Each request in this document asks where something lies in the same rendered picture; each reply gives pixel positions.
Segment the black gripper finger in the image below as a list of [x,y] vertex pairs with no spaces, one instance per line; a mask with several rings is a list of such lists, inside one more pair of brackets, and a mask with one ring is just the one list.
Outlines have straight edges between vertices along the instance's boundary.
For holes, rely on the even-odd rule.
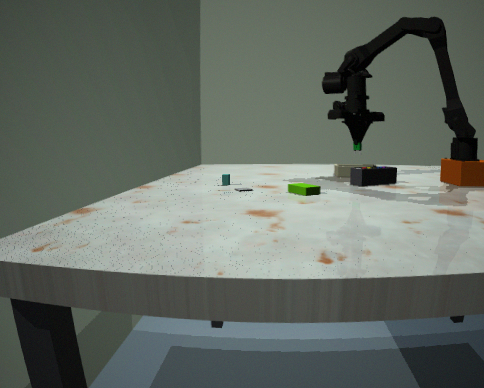
[[361,121],[361,128],[360,128],[358,143],[362,142],[362,140],[364,139],[364,137],[365,137],[364,135],[367,132],[367,130],[369,129],[369,126],[370,126],[371,123],[373,123],[373,122]]
[[358,144],[361,121],[342,121],[349,129],[354,144]]

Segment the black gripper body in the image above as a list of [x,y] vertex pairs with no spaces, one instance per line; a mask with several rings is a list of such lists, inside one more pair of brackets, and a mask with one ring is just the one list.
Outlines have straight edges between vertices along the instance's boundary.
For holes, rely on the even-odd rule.
[[384,121],[385,115],[382,112],[369,112],[367,110],[366,100],[370,97],[364,91],[347,93],[348,96],[345,96],[345,99],[348,99],[347,109],[329,110],[328,119],[344,118],[344,121]]

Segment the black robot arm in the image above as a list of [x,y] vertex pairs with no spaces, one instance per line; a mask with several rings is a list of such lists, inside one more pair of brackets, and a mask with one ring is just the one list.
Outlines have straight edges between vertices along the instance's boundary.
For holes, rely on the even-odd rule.
[[[447,36],[443,21],[438,17],[402,17],[390,28],[379,34],[369,43],[349,50],[337,72],[326,72],[322,79],[325,94],[341,94],[364,91],[366,78],[372,78],[366,70],[377,54],[403,38],[406,34],[428,38],[438,62],[441,80],[446,95],[447,107],[442,108],[445,123],[456,137],[451,143],[451,160],[479,161],[477,159],[478,138],[473,138],[476,130],[468,123],[464,106],[459,99],[454,73],[447,50]],[[362,72],[360,72],[362,71]]]

